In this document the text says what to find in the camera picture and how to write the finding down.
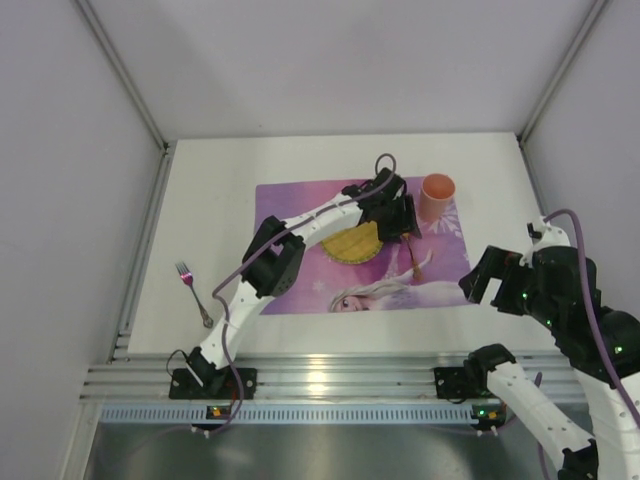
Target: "cable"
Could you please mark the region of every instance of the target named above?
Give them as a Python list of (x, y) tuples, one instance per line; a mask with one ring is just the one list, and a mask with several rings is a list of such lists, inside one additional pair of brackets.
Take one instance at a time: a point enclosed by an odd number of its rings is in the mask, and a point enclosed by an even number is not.
[(549, 222), (554, 218), (560, 215), (569, 215), (571, 217), (571, 222), (573, 223), (573, 230), (576, 234), (576, 243), (578, 244), (578, 267), (580, 269), (580, 284), (582, 286), (582, 298), (584, 300), (585, 310), (587, 311), (587, 319), (589, 320), (589, 327), (591, 329), (591, 333), (593, 334), (593, 339), (596, 343), (596, 347), (598, 349), (598, 353), (600, 354), (600, 359), (604, 365), (605, 370), (609, 374), (611, 381), (614, 386), (618, 390), (620, 397), (622, 397), (622, 401), (625, 403), (633, 420), (636, 422), (638, 428), (640, 428), (640, 412), (635, 407), (633, 400), (629, 396), (629, 393), (622, 385), (622, 381), (616, 372), (616, 368), (609, 358), (609, 353), (607, 352), (607, 347), (604, 344), (604, 339), (602, 338), (602, 333), (600, 333), (600, 328), (598, 327), (598, 320), (596, 319), (596, 313), (593, 308), (593, 303), (591, 302), (591, 295), (589, 291), (589, 278), (587, 275), (587, 255), (585, 253), (584, 247), (584, 237), (582, 235), (582, 226), (580, 225), (580, 220), (578, 219), (578, 215), (573, 210), (568, 208), (563, 208), (556, 212), (553, 212), (551, 215), (548, 215), (544, 221)]

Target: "white table surface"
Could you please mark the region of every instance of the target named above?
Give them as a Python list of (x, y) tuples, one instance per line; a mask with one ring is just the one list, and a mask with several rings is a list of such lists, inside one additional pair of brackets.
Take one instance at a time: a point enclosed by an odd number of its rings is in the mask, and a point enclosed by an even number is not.
[[(487, 245), (524, 252), (526, 224), (539, 215), (512, 133), (285, 137), (178, 142), (144, 276), (129, 352), (190, 351), (208, 334), (174, 263), (183, 260), (215, 318), (210, 292), (234, 270), (253, 236), (255, 188), (370, 178), (383, 152), (401, 176), (446, 173), (472, 266)], [(237, 281), (223, 295), (233, 296)], [(531, 318), (484, 305), (401, 311), (261, 316), (240, 346), (245, 354), (466, 352), (501, 342), (514, 351), (555, 350)]]

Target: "metal floor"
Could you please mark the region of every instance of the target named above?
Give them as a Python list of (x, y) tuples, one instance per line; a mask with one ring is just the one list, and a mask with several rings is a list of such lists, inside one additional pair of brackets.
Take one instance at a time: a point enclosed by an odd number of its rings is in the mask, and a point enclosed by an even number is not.
[[(584, 408), (564, 410), (590, 429)], [(497, 438), (460, 434), (466, 427), (243, 425), (207, 440), (184, 428), (126, 457), (164, 428), (101, 424), (85, 480), (543, 478), (536, 442), (519, 422)]]

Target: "white arm segment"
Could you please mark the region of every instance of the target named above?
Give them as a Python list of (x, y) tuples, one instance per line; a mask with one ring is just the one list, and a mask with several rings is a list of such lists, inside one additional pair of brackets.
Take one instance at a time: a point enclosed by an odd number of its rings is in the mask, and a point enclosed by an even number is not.
[(531, 222), (531, 224), (534, 231), (542, 234), (542, 238), (533, 239), (533, 245), (520, 259), (520, 265), (531, 265), (533, 254), (543, 248), (571, 246), (567, 233), (561, 228), (554, 227), (549, 222), (545, 222), (544, 217), (538, 217), (535, 221)]
[[(584, 389), (598, 445), (598, 478), (640, 479), (640, 430), (617, 390), (576, 371)], [(640, 373), (622, 379), (636, 405), (640, 405)]]
[[(527, 378), (519, 364), (507, 362), (498, 365), (495, 371), (490, 371), (487, 376), (487, 388), (509, 405), (527, 430), (540, 442), (556, 470), (562, 468), (562, 451), (565, 448), (575, 452), (590, 445), (589, 440), (593, 437), (569, 420)], [(614, 477), (602, 478), (614, 480)]]
[[(360, 221), (362, 210), (357, 203), (350, 203), (343, 207), (336, 207), (333, 210), (323, 213), (315, 217), (316, 213), (329, 205), (337, 205), (345, 200), (350, 200), (343, 194), (338, 194), (327, 203), (320, 205), (318, 208), (299, 215), (294, 218), (284, 220), (287, 227), (296, 225), (308, 217), (314, 219), (308, 224), (296, 229), (294, 233), (303, 238), (305, 249), (314, 246), (316, 243), (325, 238), (340, 232), (344, 229), (355, 227)], [(231, 303), (229, 304), (229, 313), (231, 321), (227, 329), (227, 348), (231, 359), (234, 359), (238, 352), (238, 347), (242, 341), (242, 334), (252, 325), (260, 312), (275, 297), (256, 297), (256, 290), (248, 282), (240, 282)], [(224, 315), (211, 331), (211, 334), (200, 344), (202, 356), (209, 363), (213, 363), (217, 369), (229, 365), (224, 352), (222, 351), (222, 327), (224, 326)]]

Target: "orange cup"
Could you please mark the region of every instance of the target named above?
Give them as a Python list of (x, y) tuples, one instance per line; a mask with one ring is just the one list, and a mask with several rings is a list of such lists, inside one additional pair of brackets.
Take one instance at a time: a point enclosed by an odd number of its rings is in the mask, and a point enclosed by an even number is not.
[(456, 184), (442, 173), (432, 173), (422, 180), (418, 216), (424, 222), (435, 222), (444, 213), (456, 193)]

